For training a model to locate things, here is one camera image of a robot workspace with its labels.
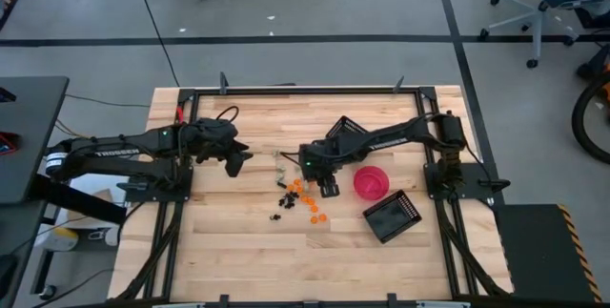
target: wooden table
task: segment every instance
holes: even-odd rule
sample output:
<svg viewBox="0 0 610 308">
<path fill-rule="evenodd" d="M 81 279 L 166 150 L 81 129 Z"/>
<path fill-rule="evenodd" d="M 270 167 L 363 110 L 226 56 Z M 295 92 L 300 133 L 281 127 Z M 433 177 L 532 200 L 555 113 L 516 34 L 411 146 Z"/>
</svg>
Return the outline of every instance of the wooden table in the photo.
<svg viewBox="0 0 610 308">
<path fill-rule="evenodd" d="M 442 111 L 462 119 L 469 144 L 475 146 L 460 87 L 437 86 Z M 173 123 L 178 89 L 157 89 L 147 128 Z M 426 194 L 422 165 L 424 148 L 406 144 L 378 151 L 336 175 L 341 195 L 322 199 L 310 191 L 325 223 L 312 224 L 308 207 L 297 202 L 284 210 L 284 195 L 275 185 L 275 164 L 295 166 L 274 158 L 273 150 L 294 152 L 298 145 L 321 138 L 343 115 L 367 130 L 406 121 L 417 115 L 410 94 L 248 95 L 209 96 L 199 102 L 198 116 L 216 117 L 237 105 L 237 139 L 250 145 L 254 158 L 239 177 L 228 178 L 224 163 L 215 160 L 195 167 L 193 193 L 185 205 L 172 301 L 385 300 L 450 298 L 434 202 Z M 466 152 L 465 162 L 474 161 Z M 362 218 L 371 202 L 354 193 L 352 178 L 362 166 L 375 165 L 390 177 L 390 190 L 404 190 L 423 220 L 381 245 Z M 512 292 L 509 272 L 492 211 L 475 200 L 462 200 L 462 213 L 471 250 L 485 270 Z M 122 292 L 151 250 L 156 203 L 147 203 L 123 229 L 109 297 Z M 270 215 L 280 214 L 279 221 Z M 460 287 L 465 277 L 457 253 Z M 165 262 L 160 263 L 155 292 L 160 293 Z"/>
</svg>

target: cable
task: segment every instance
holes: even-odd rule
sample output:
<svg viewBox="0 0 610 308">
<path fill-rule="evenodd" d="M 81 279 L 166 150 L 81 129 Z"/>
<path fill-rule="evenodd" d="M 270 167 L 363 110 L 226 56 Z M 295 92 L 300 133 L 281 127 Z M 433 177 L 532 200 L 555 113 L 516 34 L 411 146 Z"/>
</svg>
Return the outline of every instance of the cable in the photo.
<svg viewBox="0 0 610 308">
<path fill-rule="evenodd" d="M 94 279 L 95 277 L 98 277 L 99 275 L 105 273 L 105 272 L 111 272 L 114 269 L 104 269 L 104 270 L 100 270 L 98 272 L 96 272 L 95 274 L 91 275 L 89 278 L 83 280 L 80 284 L 76 285 L 75 287 L 71 288 L 70 290 L 68 290 L 67 292 L 65 292 L 64 294 L 61 294 L 55 298 L 49 299 L 47 301 L 44 301 L 38 305 L 33 306 L 32 308 L 42 308 L 47 306 L 50 303 L 56 302 L 57 300 L 64 298 L 66 296 L 68 296 L 69 294 L 75 292 L 76 290 L 80 289 L 81 287 L 83 287 L 85 284 L 89 283 L 90 280 Z"/>
<path fill-rule="evenodd" d="M 81 134 L 81 133 L 77 133 L 75 131 L 73 131 L 72 129 L 70 129 L 68 126 L 66 126 L 66 124 L 64 122 L 62 122 L 59 118 L 57 118 L 56 120 L 57 123 L 59 123 L 59 125 L 66 131 L 68 131 L 68 134 L 71 134 L 73 136 L 79 136 L 79 137 L 83 137 L 83 138 L 89 138 L 88 136 Z"/>
<path fill-rule="evenodd" d="M 70 223 L 70 222 L 74 222 L 74 221 L 80 221 L 80 220 L 85 219 L 85 218 L 88 218 L 88 216 L 83 216 L 83 217 L 79 217 L 79 218 L 73 218 L 73 219 L 68 220 L 68 221 L 66 221 L 66 222 L 64 222 L 64 223 L 60 223 L 60 224 L 58 224 L 57 226 L 53 226 L 53 227 L 49 228 L 48 230 L 44 230 L 44 231 L 42 231 L 42 232 L 38 233 L 37 235 L 35 235 L 35 236 L 33 236 L 33 237 L 31 237 L 31 238 L 27 239 L 26 241 L 22 242 L 21 244 L 19 244 L 19 246 L 15 247 L 15 248 L 14 248 L 12 251 L 10 251 L 10 255 L 14 254 L 14 253 L 15 253 L 15 252 L 17 252 L 17 251 L 18 251 L 20 248 L 22 248 L 24 245 L 26 245 L 28 242 L 32 241 L 33 239 L 36 239 L 37 237 L 39 237 L 39 236 L 43 235 L 43 234 L 44 234 L 44 233 L 46 233 L 46 232 L 50 232 L 50 231 L 54 230 L 55 228 L 59 228 L 59 227 L 61 227 L 61 226 L 63 226 L 63 225 L 66 225 L 66 224 L 68 224 L 68 223 Z"/>
<path fill-rule="evenodd" d="M 224 111 L 222 111 L 222 113 L 220 113 L 220 114 L 219 114 L 219 115 L 216 117 L 216 119 L 217 119 L 217 120 L 218 120 L 218 119 L 220 119 L 220 117 L 222 117 L 222 115 L 224 115 L 225 113 L 227 113 L 228 111 L 233 110 L 233 109 L 235 110 L 235 115 L 233 115 L 233 117 L 231 117 L 231 119 L 229 120 L 229 123 L 231 123 L 231 122 L 235 121 L 235 119 L 236 119 L 236 118 L 237 118 L 237 116 L 239 115 L 239 107 L 237 107 L 237 106 L 231 106 L 231 107 L 229 107 L 229 108 L 225 109 Z"/>
<path fill-rule="evenodd" d="M 487 169 L 485 168 L 485 165 L 483 165 L 483 163 L 478 159 L 478 157 L 475 155 L 475 153 L 473 152 L 473 150 L 470 149 L 470 145 L 468 143 L 466 143 L 466 149 L 468 150 L 468 153 L 475 159 L 475 161 L 478 163 L 478 165 L 480 166 L 481 169 L 483 169 L 483 171 L 485 172 L 485 176 L 487 177 L 487 181 L 489 183 L 492 182 L 492 177 L 489 175 L 489 172 L 487 171 Z"/>
<path fill-rule="evenodd" d="M 605 32 L 605 31 L 610 31 L 610 28 L 596 30 L 596 31 L 591 32 L 589 35 L 595 35 L 595 34 L 599 34 L 600 32 Z M 595 41 L 595 44 L 598 45 L 598 47 L 600 47 L 600 48 L 602 48 L 604 46 L 598 41 Z"/>
<path fill-rule="evenodd" d="M 280 152 L 279 154 L 280 154 L 281 156 L 285 157 L 286 159 L 288 159 L 288 160 L 290 160 L 290 161 L 294 162 L 294 164 L 298 165 L 299 167 L 301 166 L 301 164 L 299 164 L 299 163 L 298 163 L 298 161 L 296 161 L 296 160 L 294 160 L 294 159 L 292 159 L 291 157 L 289 157 L 289 156 L 288 156 L 288 155 L 289 155 L 289 153 L 286 153 L 286 152 Z"/>
<path fill-rule="evenodd" d="M 165 48 L 165 44 L 163 43 L 163 38 L 161 38 L 161 34 L 159 33 L 159 28 L 156 26 L 156 22 L 154 22 L 153 12 L 151 11 L 151 7 L 149 6 L 149 1 L 144 0 L 144 4 L 146 5 L 146 10 L 149 12 L 149 16 L 151 17 L 152 26 L 154 27 L 154 32 L 156 32 L 156 37 L 159 39 L 159 43 L 161 44 L 161 48 L 165 53 L 165 57 L 168 59 L 168 64 L 170 65 L 170 70 L 172 71 L 173 81 L 175 82 L 175 86 L 180 87 L 180 82 L 178 82 L 178 77 L 175 75 L 175 71 L 173 70 L 172 60 L 170 59 L 170 55 L 168 54 L 168 50 Z"/>
<path fill-rule="evenodd" d="M 102 101 L 99 99 L 77 96 L 75 94 L 70 94 L 70 93 L 66 93 L 66 97 L 70 97 L 70 98 L 74 98 L 74 99 L 82 99 L 82 100 L 86 100 L 86 101 L 90 101 L 90 102 L 95 102 L 95 103 L 110 105 L 110 106 L 115 106 L 115 107 L 135 107 L 135 108 L 150 108 L 151 107 L 150 105 L 145 105 L 145 104 L 123 104 L 123 103 L 105 102 L 105 101 Z"/>
</svg>

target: black cable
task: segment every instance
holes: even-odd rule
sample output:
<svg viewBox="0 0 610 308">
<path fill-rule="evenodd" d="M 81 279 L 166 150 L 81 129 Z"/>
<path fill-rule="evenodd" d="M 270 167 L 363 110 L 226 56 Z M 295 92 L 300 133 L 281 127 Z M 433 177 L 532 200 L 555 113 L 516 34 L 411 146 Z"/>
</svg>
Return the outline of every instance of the black cable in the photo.
<svg viewBox="0 0 610 308">
<path fill-rule="evenodd" d="M 233 117 L 231 117 L 231 119 L 229 120 L 229 123 L 231 123 L 231 122 L 235 121 L 235 119 L 236 119 L 236 118 L 237 118 L 237 116 L 239 115 L 239 107 L 237 107 L 237 106 L 231 106 L 231 107 L 229 107 L 229 108 L 225 109 L 224 111 L 222 111 L 222 113 L 220 113 L 220 114 L 219 114 L 219 115 L 216 117 L 216 119 L 217 119 L 217 120 L 218 120 L 218 119 L 220 119 L 220 117 L 222 117 L 222 115 L 224 115 L 225 113 L 227 113 L 227 112 L 228 112 L 228 111 L 230 111 L 230 110 L 235 110 L 235 115 L 233 115 Z"/>
<path fill-rule="evenodd" d="M 296 161 L 296 160 L 294 160 L 294 159 L 292 159 L 291 157 L 289 157 L 289 156 L 288 156 L 288 155 L 298 155 L 298 154 L 296 154 L 296 153 L 291 153 L 291 154 L 290 154 L 290 153 L 286 153 L 286 152 L 280 152 L 279 154 L 280 154 L 281 156 L 285 157 L 286 159 L 288 159 L 288 160 L 290 160 L 290 161 L 294 162 L 294 164 L 298 165 L 299 167 L 301 166 L 301 165 L 298 163 L 298 161 Z"/>
<path fill-rule="evenodd" d="M 36 239 L 37 237 L 39 237 L 39 236 L 43 235 L 43 234 L 44 234 L 44 233 L 46 233 L 46 232 L 50 232 L 50 231 L 54 230 L 55 228 L 59 228 L 59 227 L 64 226 L 64 225 L 66 225 L 66 224 L 68 224 L 68 223 L 70 223 L 70 222 L 74 222 L 74 221 L 80 221 L 80 220 L 85 219 L 85 218 L 87 218 L 87 217 L 88 217 L 88 216 L 83 216 L 83 217 L 79 217 L 79 218 L 73 218 L 73 219 L 68 220 L 68 221 L 66 221 L 66 222 L 64 222 L 64 223 L 60 223 L 60 224 L 58 224 L 57 226 L 50 227 L 48 230 L 44 230 L 44 231 L 42 231 L 42 232 L 38 233 L 37 235 L 35 235 L 35 236 L 33 236 L 33 237 L 30 237 L 30 238 L 29 238 L 29 239 L 27 239 L 26 241 L 24 241 L 24 242 L 20 243 L 20 244 L 19 244 L 19 246 L 15 247 L 15 248 L 14 248 L 12 251 L 10 251 L 9 255 L 13 255 L 13 254 L 14 254 L 15 252 L 17 252 L 17 251 L 18 251 L 20 248 L 22 248 L 24 245 L 26 245 L 27 243 L 29 243 L 29 242 L 31 242 L 32 240 Z"/>
<path fill-rule="evenodd" d="M 70 98 L 74 98 L 74 99 L 82 99 L 82 100 L 86 100 L 86 101 L 90 101 L 90 102 L 95 102 L 95 103 L 105 104 L 105 105 L 110 105 L 110 106 L 115 106 L 115 107 L 136 107 L 136 108 L 150 108 L 151 107 L 151 106 L 145 105 L 145 104 L 122 104 L 122 103 L 105 102 L 105 101 L 102 101 L 99 99 L 81 97 L 81 96 L 77 96 L 77 95 L 71 94 L 71 93 L 66 93 L 66 97 L 70 97 Z"/>
<path fill-rule="evenodd" d="M 596 30 L 596 31 L 591 32 L 589 35 L 595 35 L 595 34 L 599 34 L 600 32 L 606 32 L 606 31 L 610 31 L 610 28 Z M 598 47 L 600 47 L 600 48 L 602 48 L 604 46 L 598 41 L 595 41 L 595 44 L 598 45 Z"/>
<path fill-rule="evenodd" d="M 85 284 L 89 283 L 90 280 L 94 279 L 95 277 L 98 277 L 99 275 L 106 273 L 106 272 L 110 272 L 113 271 L 114 269 L 104 269 L 104 270 L 100 270 L 98 272 L 96 272 L 95 274 L 89 276 L 89 278 L 83 280 L 80 284 L 76 285 L 75 287 L 71 288 L 70 290 L 68 290 L 67 292 L 56 296 L 55 298 L 49 299 L 47 301 L 44 301 L 38 305 L 33 306 L 32 308 L 42 308 L 47 306 L 48 304 L 51 304 L 53 302 L 56 302 L 57 300 L 64 298 L 66 296 L 68 296 L 69 294 L 75 292 L 76 290 L 80 289 L 81 287 L 83 287 Z"/>
<path fill-rule="evenodd" d="M 165 53 L 165 57 L 168 59 L 168 64 L 170 65 L 170 70 L 172 71 L 173 81 L 175 82 L 175 86 L 180 87 L 180 82 L 178 82 L 178 77 L 175 75 L 175 71 L 173 70 L 172 60 L 170 55 L 168 54 L 168 50 L 165 48 L 165 44 L 163 43 L 163 38 L 161 38 L 161 33 L 159 33 L 159 28 L 156 26 L 156 22 L 154 22 L 153 12 L 151 11 L 151 7 L 149 6 L 149 1 L 144 0 L 144 4 L 146 5 L 146 10 L 149 12 L 149 16 L 151 17 L 152 26 L 154 27 L 154 32 L 156 32 L 156 37 L 159 39 L 159 43 L 161 44 L 161 48 Z"/>
<path fill-rule="evenodd" d="M 127 220 L 130 218 L 130 216 L 132 216 L 133 213 L 137 212 L 137 210 L 140 209 L 140 207 L 142 207 L 143 205 L 144 205 L 144 202 L 138 203 L 135 207 L 133 207 L 133 209 L 131 209 L 125 215 L 125 219 L 123 220 L 123 223 L 121 223 L 120 226 L 118 226 L 118 233 L 116 234 L 117 244 L 121 242 L 121 233 L 123 233 L 123 226 L 125 226 L 125 222 L 127 222 Z"/>
<path fill-rule="evenodd" d="M 468 143 L 466 143 L 466 149 L 468 150 L 468 153 L 475 159 L 475 161 L 478 163 L 478 165 L 480 166 L 481 169 L 483 169 L 483 171 L 485 172 L 485 176 L 487 176 L 487 181 L 489 183 L 492 182 L 492 177 L 489 175 L 489 172 L 487 171 L 487 169 L 485 168 L 485 165 L 483 165 L 483 163 L 478 159 L 478 157 L 475 155 L 475 153 L 473 152 L 473 150 L 470 149 L 470 145 Z"/>
</svg>

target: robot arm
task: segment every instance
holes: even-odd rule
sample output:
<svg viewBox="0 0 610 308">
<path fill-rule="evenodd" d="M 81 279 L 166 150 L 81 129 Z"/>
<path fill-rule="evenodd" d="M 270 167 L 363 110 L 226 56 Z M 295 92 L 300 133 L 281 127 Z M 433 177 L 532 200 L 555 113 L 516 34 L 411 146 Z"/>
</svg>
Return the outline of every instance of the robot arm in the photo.
<svg viewBox="0 0 610 308">
<path fill-rule="evenodd" d="M 439 125 L 439 138 L 428 132 L 429 122 Z M 315 140 L 300 145 L 298 162 L 304 178 L 317 181 L 322 196 L 331 197 L 339 195 L 333 174 L 343 165 L 362 161 L 370 152 L 408 142 L 422 143 L 439 151 L 443 184 L 456 186 L 461 183 L 459 152 L 466 147 L 466 138 L 459 117 L 451 112 L 425 114 L 372 132 L 344 132 Z"/>
<path fill-rule="evenodd" d="M 201 118 L 193 124 L 175 124 L 140 135 L 74 138 L 47 150 L 46 173 L 64 181 L 84 174 L 143 176 L 151 181 L 167 181 L 176 173 L 175 159 L 196 155 L 201 163 L 211 157 L 226 160 L 225 170 L 237 176 L 243 162 L 252 157 L 248 146 L 235 141 L 237 129 L 228 120 Z M 121 158 L 147 154 L 153 161 Z M 171 159 L 158 162 L 157 159 Z"/>
</svg>

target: metal bracket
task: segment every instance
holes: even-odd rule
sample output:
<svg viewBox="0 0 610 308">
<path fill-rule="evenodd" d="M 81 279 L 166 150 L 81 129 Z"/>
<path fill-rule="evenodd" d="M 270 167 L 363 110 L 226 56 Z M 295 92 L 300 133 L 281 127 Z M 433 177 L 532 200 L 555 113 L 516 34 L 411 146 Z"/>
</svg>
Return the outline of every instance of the metal bracket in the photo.
<svg viewBox="0 0 610 308">
<path fill-rule="evenodd" d="M 320 301 L 303 301 L 303 308 L 319 308 Z"/>
<path fill-rule="evenodd" d="M 420 87 L 419 93 L 423 94 L 430 100 L 437 100 L 437 90 L 435 87 Z"/>
<path fill-rule="evenodd" d="M 223 294 L 220 296 L 220 300 L 218 301 L 219 308 L 228 308 L 229 307 L 229 295 Z"/>
<path fill-rule="evenodd" d="M 477 163 L 462 163 L 460 168 L 464 178 L 464 185 L 455 190 L 455 197 L 450 197 L 454 193 L 438 184 L 438 165 L 425 164 L 423 172 L 426 177 L 429 197 L 432 199 L 473 198 L 493 206 L 494 193 L 510 185 L 508 180 L 503 179 L 492 180 L 490 183 L 487 180 L 486 173 Z"/>
<path fill-rule="evenodd" d="M 398 298 L 394 293 L 388 294 L 388 308 L 398 308 Z"/>
<path fill-rule="evenodd" d="M 400 87 L 402 86 L 403 81 L 404 81 L 404 75 L 401 76 L 400 79 L 398 79 L 398 82 L 396 83 L 396 85 L 394 85 L 394 88 L 392 89 L 393 94 L 400 93 Z"/>
<path fill-rule="evenodd" d="M 417 308 L 470 308 L 470 303 L 449 301 L 418 301 Z"/>
<path fill-rule="evenodd" d="M 125 190 L 125 200 L 129 202 L 184 202 L 191 197 L 191 184 L 193 182 L 193 165 L 178 166 L 173 159 L 158 159 L 158 162 L 167 162 L 168 166 L 177 167 L 180 178 L 179 187 L 172 190 L 152 188 L 147 178 L 130 177 L 128 183 L 118 183 L 116 186 Z"/>
<path fill-rule="evenodd" d="M 229 86 L 229 81 L 227 80 L 227 76 L 224 72 L 220 72 L 220 94 L 227 94 L 227 87 Z"/>
</svg>

